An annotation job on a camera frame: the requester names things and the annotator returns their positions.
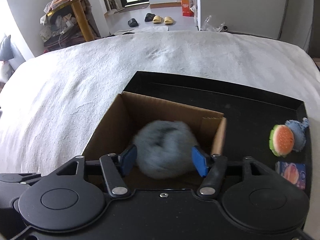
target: white fluffy blanket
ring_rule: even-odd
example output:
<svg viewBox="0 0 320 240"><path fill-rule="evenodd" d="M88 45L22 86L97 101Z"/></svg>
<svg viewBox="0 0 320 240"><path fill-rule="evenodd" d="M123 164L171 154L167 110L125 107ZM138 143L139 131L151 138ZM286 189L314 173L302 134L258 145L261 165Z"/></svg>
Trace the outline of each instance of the white fluffy blanket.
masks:
<svg viewBox="0 0 320 240"><path fill-rule="evenodd" d="M136 33L28 60L0 93L0 172L45 175L80 155L137 70L219 79L305 101L314 162L305 230L320 238L320 73L302 49L280 41L228 33Z"/></svg>

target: black slipper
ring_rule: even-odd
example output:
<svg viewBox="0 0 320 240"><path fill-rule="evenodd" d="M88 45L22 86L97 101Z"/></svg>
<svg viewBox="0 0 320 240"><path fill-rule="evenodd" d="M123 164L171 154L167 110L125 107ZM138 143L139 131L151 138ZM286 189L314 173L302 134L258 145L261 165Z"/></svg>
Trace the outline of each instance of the black slipper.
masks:
<svg viewBox="0 0 320 240"><path fill-rule="evenodd" d="M135 18L132 18L130 21L128 21L128 25L133 28L139 26Z"/></svg>
<svg viewBox="0 0 320 240"><path fill-rule="evenodd" d="M156 16L155 14L147 13L146 18L144 19L144 21L145 22L151 22L155 16Z"/></svg>

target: plastic bag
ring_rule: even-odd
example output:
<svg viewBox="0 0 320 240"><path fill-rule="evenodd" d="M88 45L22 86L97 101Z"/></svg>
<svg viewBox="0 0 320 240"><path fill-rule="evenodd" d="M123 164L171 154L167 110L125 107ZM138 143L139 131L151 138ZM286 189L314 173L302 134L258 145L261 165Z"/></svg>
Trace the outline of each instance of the plastic bag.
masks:
<svg viewBox="0 0 320 240"><path fill-rule="evenodd" d="M51 4L52 4L52 1L47 3L47 5L45 6L45 8L43 10L45 13L48 13L51 11Z"/></svg>
<svg viewBox="0 0 320 240"><path fill-rule="evenodd" d="M201 30L207 32L221 32L224 27L224 22L219 24L219 22L210 15L207 19L205 19Z"/></svg>

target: cable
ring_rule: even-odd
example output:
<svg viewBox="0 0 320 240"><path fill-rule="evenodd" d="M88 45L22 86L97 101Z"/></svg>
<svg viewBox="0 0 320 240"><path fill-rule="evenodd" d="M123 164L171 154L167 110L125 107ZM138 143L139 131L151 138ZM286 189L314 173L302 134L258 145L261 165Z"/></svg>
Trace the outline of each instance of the cable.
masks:
<svg viewBox="0 0 320 240"><path fill-rule="evenodd" d="M60 44L60 38L61 38L61 36L62 36L62 17L61 17L61 31L60 31L60 36L59 36L59 39L58 39L59 46L60 46L60 48L62 49L61 44Z"/></svg>

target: blue cloth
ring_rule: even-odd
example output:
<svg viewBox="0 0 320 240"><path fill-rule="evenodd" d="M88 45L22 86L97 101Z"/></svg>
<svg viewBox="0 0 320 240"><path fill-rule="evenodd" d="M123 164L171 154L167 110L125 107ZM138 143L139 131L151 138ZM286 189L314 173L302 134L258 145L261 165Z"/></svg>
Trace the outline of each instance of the blue cloth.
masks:
<svg viewBox="0 0 320 240"><path fill-rule="evenodd" d="M199 175L203 178L206 177L208 175L209 168L205 162L205 156L203 156L196 147L192 148L191 154L192 154L192 162L196 167Z"/></svg>
<svg viewBox="0 0 320 240"><path fill-rule="evenodd" d="M304 117L302 123L296 120L288 120L285 125L290 128L294 136L293 149L295 152L300 152L306 145L306 136L304 130L309 127L309 120Z"/></svg>

